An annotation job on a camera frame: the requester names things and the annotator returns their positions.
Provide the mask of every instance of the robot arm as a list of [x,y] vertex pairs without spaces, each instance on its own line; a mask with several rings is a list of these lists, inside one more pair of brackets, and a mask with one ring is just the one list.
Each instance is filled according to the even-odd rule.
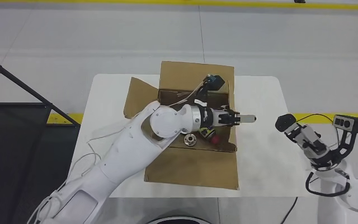
[[[350,164],[345,160],[352,151],[358,133],[358,118],[336,115],[333,125],[343,130],[337,149],[331,150],[320,139],[321,135],[308,125],[300,125],[291,114],[280,116],[276,128],[296,143],[310,160],[311,172],[305,186],[308,192],[319,195],[318,223],[346,223],[344,208],[358,212],[358,180],[354,178]],[[351,133],[349,143],[347,134]],[[321,192],[309,188],[313,174],[321,179]]]
[[[212,81],[219,76],[207,80],[213,77],[209,75],[204,80],[205,90],[201,89],[197,96],[204,96],[203,92],[212,89],[207,87],[208,83],[213,84]],[[162,137],[161,141],[153,139],[150,133],[142,130],[143,121],[148,117],[152,131]],[[47,203],[40,206],[36,220],[56,224],[94,223],[111,193],[125,179],[146,168],[180,133],[195,132],[201,127],[233,126],[255,120],[254,115],[240,115],[229,108],[214,110],[200,104],[186,104],[176,111],[169,106],[161,106],[157,101],[151,102],[124,126],[103,160],[85,176],[55,191]]]

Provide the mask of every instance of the table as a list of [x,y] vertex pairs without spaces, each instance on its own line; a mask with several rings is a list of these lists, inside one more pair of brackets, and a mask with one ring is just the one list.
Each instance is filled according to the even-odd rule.
[[[84,112],[72,162],[91,152],[86,139],[96,129],[123,120],[123,108],[131,77],[154,87],[159,75],[98,74],[94,79]],[[240,190],[146,183],[144,170],[125,180],[111,197],[295,197],[309,196],[304,183],[307,177],[303,155],[275,128],[278,116],[288,112],[280,83],[275,77],[235,76],[235,106],[242,114],[254,114],[257,121],[237,127],[238,175]],[[91,143],[101,156],[115,136]],[[69,179],[81,174],[93,158],[77,163]]]

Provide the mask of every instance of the cardboard box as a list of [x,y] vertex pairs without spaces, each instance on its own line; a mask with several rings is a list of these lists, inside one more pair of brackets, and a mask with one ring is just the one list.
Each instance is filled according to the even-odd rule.
[[[178,102],[208,74],[218,74],[225,80],[225,85],[219,91],[209,93],[208,106],[218,108],[229,104],[234,109],[233,67],[162,62],[159,90],[137,78],[131,79],[124,107],[125,117],[132,118],[154,100],[159,100],[162,105]],[[235,127],[216,128],[216,131],[221,139],[218,146],[197,135],[195,146],[188,147],[183,142],[184,135],[180,135],[146,168],[144,180],[238,189]]]

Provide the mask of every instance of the yellow stripe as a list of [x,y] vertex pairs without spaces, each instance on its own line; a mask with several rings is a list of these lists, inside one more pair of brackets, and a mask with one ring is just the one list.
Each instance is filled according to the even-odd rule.
[[176,4],[226,7],[269,7],[269,8],[314,8],[325,10],[358,10],[358,4],[331,3],[293,3],[293,2],[260,2],[260,1],[210,1],[210,0],[0,0],[0,2],[30,3],[130,3],[130,4]]
[[[355,116],[358,117],[357,113],[335,113],[335,114],[342,114],[342,115],[349,115],[349,116]],[[331,118],[333,120],[333,117],[335,114],[327,114],[324,113],[323,115],[326,115],[327,117]],[[68,114],[71,118],[73,118],[75,121],[81,124],[83,119],[83,114]],[[308,116],[310,114],[308,113],[295,113],[293,114],[297,120],[304,118],[305,116]],[[323,116],[310,116],[309,118],[306,118],[303,120],[306,124],[329,124],[330,121],[323,117]],[[64,119],[59,114],[50,114],[49,120],[47,122],[48,124],[70,124],[69,121]]]

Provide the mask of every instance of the floor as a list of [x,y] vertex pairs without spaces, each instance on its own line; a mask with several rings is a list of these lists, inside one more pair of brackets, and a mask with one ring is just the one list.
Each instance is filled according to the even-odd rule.
[[[163,60],[275,76],[292,113],[354,113],[357,38],[358,11],[0,4],[0,64],[68,113],[84,112],[96,74],[158,74]],[[0,101],[34,99],[0,77]],[[141,224],[164,214],[222,224],[280,223],[293,201],[110,199],[98,223]],[[286,223],[315,224],[316,216],[317,199],[299,198]]]

